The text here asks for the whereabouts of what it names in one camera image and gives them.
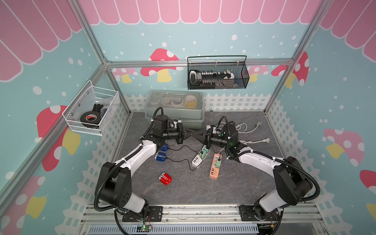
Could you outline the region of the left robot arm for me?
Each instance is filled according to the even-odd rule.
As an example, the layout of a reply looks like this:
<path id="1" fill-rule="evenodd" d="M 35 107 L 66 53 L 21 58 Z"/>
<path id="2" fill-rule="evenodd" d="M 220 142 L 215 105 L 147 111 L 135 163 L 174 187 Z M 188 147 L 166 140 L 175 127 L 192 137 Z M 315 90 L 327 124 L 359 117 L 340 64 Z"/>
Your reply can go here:
<path id="1" fill-rule="evenodd" d="M 151 124 L 139 138 L 139 145 L 114 163 L 106 162 L 100 169 L 93 206 L 98 212 L 114 209 L 129 211 L 141 218 L 149 214 L 147 201 L 132 192 L 132 175 L 151 156 L 162 149 L 166 140 L 178 145 L 193 135 L 181 120 L 171 119 L 162 107 L 156 109 Z"/>

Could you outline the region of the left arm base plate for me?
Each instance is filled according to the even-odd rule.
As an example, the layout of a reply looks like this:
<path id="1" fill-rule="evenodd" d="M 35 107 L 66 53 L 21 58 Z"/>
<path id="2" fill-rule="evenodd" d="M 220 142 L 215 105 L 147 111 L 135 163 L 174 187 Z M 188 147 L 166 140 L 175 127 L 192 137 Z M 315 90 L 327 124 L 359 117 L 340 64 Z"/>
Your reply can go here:
<path id="1" fill-rule="evenodd" d="M 162 206 L 147 205 L 141 212 L 129 211 L 122 216 L 122 222 L 161 222 Z"/>

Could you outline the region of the green adapter front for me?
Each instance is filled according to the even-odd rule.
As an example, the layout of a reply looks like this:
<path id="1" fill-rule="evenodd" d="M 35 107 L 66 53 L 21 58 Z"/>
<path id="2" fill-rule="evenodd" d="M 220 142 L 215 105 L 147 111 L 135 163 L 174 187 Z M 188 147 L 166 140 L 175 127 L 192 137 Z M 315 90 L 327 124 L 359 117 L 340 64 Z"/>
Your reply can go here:
<path id="1" fill-rule="evenodd" d="M 221 158 L 217 158 L 213 165 L 214 165 L 215 168 L 220 168 L 221 167 Z"/>

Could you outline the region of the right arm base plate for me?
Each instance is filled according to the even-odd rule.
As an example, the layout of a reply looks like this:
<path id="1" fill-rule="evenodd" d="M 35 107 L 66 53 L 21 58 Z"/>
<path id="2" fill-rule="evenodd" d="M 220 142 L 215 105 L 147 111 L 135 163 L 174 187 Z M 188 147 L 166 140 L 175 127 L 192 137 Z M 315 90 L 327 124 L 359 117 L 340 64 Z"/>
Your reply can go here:
<path id="1" fill-rule="evenodd" d="M 239 205 L 239 213 L 242 221 L 270 221 L 279 220 L 278 210 L 272 212 L 265 211 L 261 206 Z"/>

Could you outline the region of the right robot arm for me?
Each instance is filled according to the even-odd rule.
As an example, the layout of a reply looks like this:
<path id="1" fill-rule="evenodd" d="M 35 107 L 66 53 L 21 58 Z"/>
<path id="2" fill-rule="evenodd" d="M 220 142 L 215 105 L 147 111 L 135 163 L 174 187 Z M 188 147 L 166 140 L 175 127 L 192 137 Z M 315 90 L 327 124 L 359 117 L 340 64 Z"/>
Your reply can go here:
<path id="1" fill-rule="evenodd" d="M 253 205 L 256 219 L 266 220 L 275 210 L 311 201 L 320 195 L 318 182 L 303 170 L 296 158 L 277 158 L 254 150 L 239 140 L 239 132 L 234 122 L 229 122 L 226 116 L 220 120 L 225 121 L 224 126 L 209 125 L 205 131 L 194 134 L 193 137 L 206 147 L 222 147 L 229 160 L 253 166 L 275 180 L 276 188 Z"/>

